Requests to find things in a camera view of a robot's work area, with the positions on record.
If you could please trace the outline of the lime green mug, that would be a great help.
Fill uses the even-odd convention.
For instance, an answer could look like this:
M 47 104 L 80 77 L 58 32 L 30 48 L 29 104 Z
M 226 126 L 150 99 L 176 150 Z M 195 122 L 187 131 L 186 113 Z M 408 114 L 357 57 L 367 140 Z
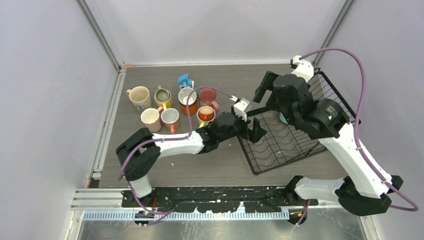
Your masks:
M 214 116 L 214 118 L 212 119 L 212 120 L 210 120 L 210 121 L 201 121 L 200 119 L 199 119 L 199 117 L 198 117 L 198 111 L 197 111 L 197 114 L 196 114 L 196 116 L 197 116 L 197 120 L 198 120 L 198 123 L 199 123 L 199 127 L 200 128 L 202 128 L 202 127 L 204 127 L 204 126 L 206 126 L 210 121 L 212 121 L 215 117 L 216 117 L 216 112 L 215 112 L 215 110 L 214 110 L 214 112 L 215 112 L 215 116 Z

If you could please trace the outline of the light pink mug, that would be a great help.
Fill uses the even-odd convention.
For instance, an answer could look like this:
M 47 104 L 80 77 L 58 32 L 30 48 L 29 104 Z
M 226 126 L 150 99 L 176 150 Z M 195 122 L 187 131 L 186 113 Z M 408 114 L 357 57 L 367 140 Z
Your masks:
M 160 106 L 158 108 L 147 108 L 141 113 L 140 119 L 151 133 L 157 133 L 162 129 L 161 113 L 163 110 L 164 108 Z

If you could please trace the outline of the black wire dish rack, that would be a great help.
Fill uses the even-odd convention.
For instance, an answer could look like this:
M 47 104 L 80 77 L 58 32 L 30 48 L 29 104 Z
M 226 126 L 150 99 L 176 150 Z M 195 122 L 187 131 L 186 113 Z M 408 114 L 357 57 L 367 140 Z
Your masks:
M 308 88 L 315 100 L 336 101 L 350 122 L 355 121 L 355 111 L 320 68 L 314 71 Z M 327 150 L 317 139 L 311 139 L 305 132 L 284 123 L 278 112 L 265 106 L 250 110 L 247 116 L 251 121 L 258 119 L 259 126 L 266 130 L 266 134 L 256 143 L 239 136 L 236 138 L 242 159 L 253 175 L 269 172 Z

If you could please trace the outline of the small orange cup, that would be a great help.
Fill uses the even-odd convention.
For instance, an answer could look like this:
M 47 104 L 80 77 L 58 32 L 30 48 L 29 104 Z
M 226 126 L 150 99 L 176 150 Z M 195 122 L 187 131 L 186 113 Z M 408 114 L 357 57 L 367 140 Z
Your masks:
M 211 121 L 215 117 L 215 111 L 211 107 L 201 107 L 197 113 L 198 118 L 203 121 Z

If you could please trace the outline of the salmon pink mug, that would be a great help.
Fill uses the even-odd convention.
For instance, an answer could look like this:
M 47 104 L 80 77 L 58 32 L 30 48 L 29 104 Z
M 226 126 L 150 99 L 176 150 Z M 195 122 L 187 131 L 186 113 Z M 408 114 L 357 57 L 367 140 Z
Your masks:
M 171 134 L 176 134 L 180 128 L 180 113 L 175 108 L 167 108 L 161 114 L 163 124 L 170 130 Z

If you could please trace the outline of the cream patterned mug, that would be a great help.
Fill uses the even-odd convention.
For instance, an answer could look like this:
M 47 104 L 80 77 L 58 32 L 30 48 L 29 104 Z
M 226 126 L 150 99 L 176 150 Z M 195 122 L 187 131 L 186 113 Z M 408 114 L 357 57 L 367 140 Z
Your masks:
M 147 87 L 136 86 L 133 89 L 128 89 L 126 94 L 139 111 L 143 112 L 144 110 L 152 107 L 152 99 Z

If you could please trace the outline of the light blue faceted mug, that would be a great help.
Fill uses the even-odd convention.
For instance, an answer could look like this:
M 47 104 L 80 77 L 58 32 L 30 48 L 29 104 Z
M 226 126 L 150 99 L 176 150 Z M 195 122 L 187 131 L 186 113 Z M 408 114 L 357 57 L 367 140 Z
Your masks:
M 286 118 L 286 116 L 283 113 L 279 113 L 279 119 L 282 123 L 289 125 L 289 120 Z

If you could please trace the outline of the orange mug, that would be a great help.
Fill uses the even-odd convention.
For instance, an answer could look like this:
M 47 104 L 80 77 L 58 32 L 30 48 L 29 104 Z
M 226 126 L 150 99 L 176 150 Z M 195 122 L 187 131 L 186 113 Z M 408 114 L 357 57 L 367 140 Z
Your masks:
M 197 111 L 198 111 L 198 104 L 197 103 L 193 103 L 191 105 L 189 105 L 188 107 L 185 104 L 180 103 L 180 108 L 181 111 L 184 115 L 189 114 L 190 116 L 192 115 L 196 115 Z

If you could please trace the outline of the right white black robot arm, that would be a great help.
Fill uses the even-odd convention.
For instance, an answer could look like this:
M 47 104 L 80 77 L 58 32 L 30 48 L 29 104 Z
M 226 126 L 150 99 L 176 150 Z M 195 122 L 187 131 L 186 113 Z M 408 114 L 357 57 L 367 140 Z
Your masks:
M 307 81 L 293 73 L 266 72 L 253 100 L 259 103 L 266 91 L 271 91 L 267 109 L 282 113 L 289 125 L 318 140 L 347 172 L 346 177 L 333 180 L 297 175 L 286 186 L 287 202 L 326 200 L 357 216 L 387 212 L 392 204 L 389 184 L 398 190 L 403 180 L 378 169 L 371 154 L 356 146 L 354 126 L 343 107 L 333 99 L 314 99 Z

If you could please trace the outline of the yellow mug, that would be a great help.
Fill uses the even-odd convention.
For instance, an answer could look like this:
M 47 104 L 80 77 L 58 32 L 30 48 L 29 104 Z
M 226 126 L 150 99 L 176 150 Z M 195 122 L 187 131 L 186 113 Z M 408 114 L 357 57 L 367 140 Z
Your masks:
M 166 101 L 161 101 L 161 100 L 155 99 L 155 102 L 156 102 L 157 106 L 159 108 L 162 108 L 163 110 L 167 110 L 167 109 L 173 107 L 173 100 L 172 100 L 171 97 L 168 98 Z

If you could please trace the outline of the blue white toy house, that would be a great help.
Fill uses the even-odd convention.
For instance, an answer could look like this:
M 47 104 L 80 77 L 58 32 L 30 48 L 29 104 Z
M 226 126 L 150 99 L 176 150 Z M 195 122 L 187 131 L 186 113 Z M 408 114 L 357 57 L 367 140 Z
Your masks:
M 194 81 L 187 73 L 183 73 L 177 80 L 180 89 L 191 88 L 194 89 Z

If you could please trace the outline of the aluminium rail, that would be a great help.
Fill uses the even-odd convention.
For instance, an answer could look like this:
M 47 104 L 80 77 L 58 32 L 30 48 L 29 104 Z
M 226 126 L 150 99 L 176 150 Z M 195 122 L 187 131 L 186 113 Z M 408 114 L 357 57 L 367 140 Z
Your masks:
M 161 214 L 151 213 L 149 210 L 142 216 L 138 212 L 143 208 L 138 206 L 124 207 L 124 188 L 107 189 L 80 189 L 71 204 L 74 211 L 82 211 L 82 219 L 86 221 L 140 221 L 153 222 L 162 217 Z M 163 218 L 163 221 L 236 221 L 236 220 L 288 220 L 289 209 L 278 207 L 277 210 L 246 210 L 245 203 L 226 203 L 229 210 L 218 212 L 195 206 L 188 212 L 175 211 Z

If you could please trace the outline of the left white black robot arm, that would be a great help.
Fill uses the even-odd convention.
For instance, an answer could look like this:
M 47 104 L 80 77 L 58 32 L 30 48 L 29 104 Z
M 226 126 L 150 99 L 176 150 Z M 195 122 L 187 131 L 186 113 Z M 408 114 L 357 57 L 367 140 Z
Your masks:
M 143 127 L 116 148 L 116 156 L 123 167 L 118 177 L 125 177 L 129 182 L 135 202 L 141 207 L 148 207 L 154 199 L 148 172 L 158 159 L 209 153 L 216 150 L 221 142 L 233 137 L 257 143 L 266 134 L 257 118 L 244 120 L 230 112 L 220 113 L 214 120 L 190 133 L 156 134 Z

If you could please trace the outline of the small beige cup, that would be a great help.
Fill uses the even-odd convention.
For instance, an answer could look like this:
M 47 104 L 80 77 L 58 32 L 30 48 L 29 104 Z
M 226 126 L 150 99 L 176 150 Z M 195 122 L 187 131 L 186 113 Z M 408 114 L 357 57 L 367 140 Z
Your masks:
M 153 97 L 157 103 L 165 103 L 171 98 L 171 93 L 158 85 Z

